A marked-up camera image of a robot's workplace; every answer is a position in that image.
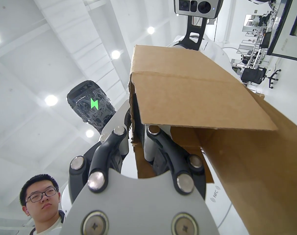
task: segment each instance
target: camera module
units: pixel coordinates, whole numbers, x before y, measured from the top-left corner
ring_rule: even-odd
[[[208,1],[202,1],[199,3],[199,6],[197,8],[199,9],[200,13],[206,14],[210,12],[211,5]]]
[[[190,3],[190,11],[191,12],[196,12],[197,10],[197,1],[191,1]]]
[[[180,11],[190,11],[190,1],[189,0],[179,0],[179,10]]]

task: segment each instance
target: man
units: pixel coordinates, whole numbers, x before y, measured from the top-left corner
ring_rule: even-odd
[[[48,174],[32,177],[22,187],[19,199],[22,210],[35,223],[30,235],[45,235],[60,230],[65,214],[58,210],[60,192],[55,179]]]

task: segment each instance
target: black office chair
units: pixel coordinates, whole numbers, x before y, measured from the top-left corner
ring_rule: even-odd
[[[266,68],[258,68],[258,69],[252,69],[252,68],[245,68],[242,75],[241,80],[243,82],[253,82],[256,84],[261,84],[261,82],[265,79],[269,79],[269,88],[273,89],[274,87],[271,86],[273,84],[272,80],[277,81],[278,79],[273,78],[277,72],[281,72],[281,69],[276,70],[270,77],[266,76]]]

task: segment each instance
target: green logo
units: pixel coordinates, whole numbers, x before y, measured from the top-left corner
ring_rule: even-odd
[[[93,99],[91,98],[91,108],[95,107],[98,110],[98,100],[93,101]]]

